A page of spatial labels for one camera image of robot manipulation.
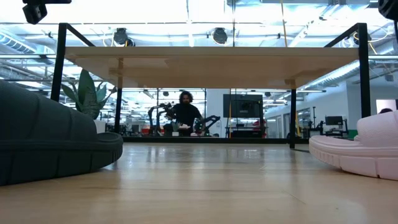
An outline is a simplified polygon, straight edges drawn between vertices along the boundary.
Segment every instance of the yellow pole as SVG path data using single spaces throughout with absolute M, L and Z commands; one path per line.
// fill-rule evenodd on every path
M 231 121 L 231 111 L 232 111 L 232 109 L 231 109 L 231 99 L 229 99 L 229 118 L 228 118 L 228 120 L 227 120 L 227 124 Z M 229 138 L 231 138 L 231 128 L 232 128 L 232 121 L 231 121 L 231 124 L 229 125 Z
M 297 118 L 297 111 L 296 111 L 296 126 L 297 126 L 297 135 L 300 136 L 300 126 L 299 126 L 299 119 Z

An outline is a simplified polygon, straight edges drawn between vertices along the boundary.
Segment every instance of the potted plant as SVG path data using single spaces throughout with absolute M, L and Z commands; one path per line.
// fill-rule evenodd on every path
M 81 70 L 79 85 L 76 89 L 74 83 L 70 83 L 73 87 L 62 84 L 63 92 L 76 104 L 76 109 L 84 114 L 90 116 L 97 126 L 97 133 L 105 132 L 105 122 L 97 121 L 100 110 L 105 106 L 108 98 L 116 92 L 114 87 L 111 93 L 106 96 L 106 84 L 101 88 L 101 82 L 96 88 L 94 81 L 86 70 Z

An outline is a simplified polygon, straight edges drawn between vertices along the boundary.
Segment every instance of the curly hair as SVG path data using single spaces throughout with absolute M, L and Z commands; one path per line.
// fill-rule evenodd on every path
M 189 102 L 192 103 L 192 101 L 193 101 L 193 96 L 192 96 L 192 94 L 191 94 L 190 92 L 188 92 L 188 91 L 182 91 L 182 93 L 180 94 L 180 103 L 182 103 L 182 98 L 183 98 L 185 95 L 188 96 Z

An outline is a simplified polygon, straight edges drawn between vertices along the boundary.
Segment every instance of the light wood tabletop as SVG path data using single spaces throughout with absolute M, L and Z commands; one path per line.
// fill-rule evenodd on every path
M 0 187 L 0 223 L 396 224 L 398 181 L 285 145 L 125 143 L 99 172 Z
M 358 59 L 358 49 L 67 47 L 65 58 L 124 88 L 296 89 Z

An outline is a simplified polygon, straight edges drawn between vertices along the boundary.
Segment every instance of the robotic arm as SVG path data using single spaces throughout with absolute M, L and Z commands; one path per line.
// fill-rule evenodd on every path
M 154 123 L 152 121 L 152 113 L 154 111 L 154 109 L 159 109 L 159 108 L 163 108 L 164 111 L 161 111 L 159 113 L 157 113 L 156 115 L 156 129 L 154 129 Z M 172 109 L 172 105 L 170 103 L 168 104 L 164 104 L 161 103 L 158 106 L 153 106 L 149 109 L 148 111 L 148 116 L 149 116 L 149 134 L 154 134 L 156 135 L 157 131 L 160 131 L 160 115 L 166 113 L 167 116 L 174 118 L 174 111 Z
M 195 125 L 196 133 L 200 133 L 201 126 L 205 125 L 205 129 L 203 130 L 203 132 L 205 134 L 208 134 L 209 128 L 212 127 L 217 121 L 219 121 L 220 118 L 221 117 L 219 117 L 219 116 L 211 115 L 211 116 L 203 119 L 201 122 L 199 122 Z

